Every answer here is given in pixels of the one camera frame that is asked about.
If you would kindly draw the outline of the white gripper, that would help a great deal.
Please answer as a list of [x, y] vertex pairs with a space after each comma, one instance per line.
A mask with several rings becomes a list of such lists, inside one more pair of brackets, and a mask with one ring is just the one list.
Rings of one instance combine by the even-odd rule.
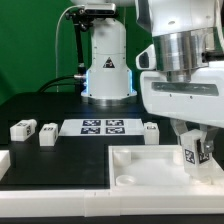
[[168, 82], [161, 72], [144, 71], [140, 86], [148, 113], [173, 118], [170, 124], [178, 145], [188, 131], [185, 121], [190, 121], [205, 124], [200, 126], [202, 152], [214, 151], [217, 127], [224, 128], [224, 64], [197, 69], [188, 83]]

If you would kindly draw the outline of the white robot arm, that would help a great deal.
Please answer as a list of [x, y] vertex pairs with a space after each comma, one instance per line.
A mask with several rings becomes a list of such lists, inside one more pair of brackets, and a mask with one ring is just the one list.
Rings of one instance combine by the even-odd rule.
[[198, 123], [202, 149], [213, 149], [224, 128], [223, 0], [70, 0], [80, 26], [91, 25], [92, 64], [84, 100], [100, 105], [136, 94], [127, 70], [125, 28], [115, 18], [118, 6], [136, 8], [137, 24], [152, 44], [136, 57], [143, 105], [168, 117], [173, 126]]

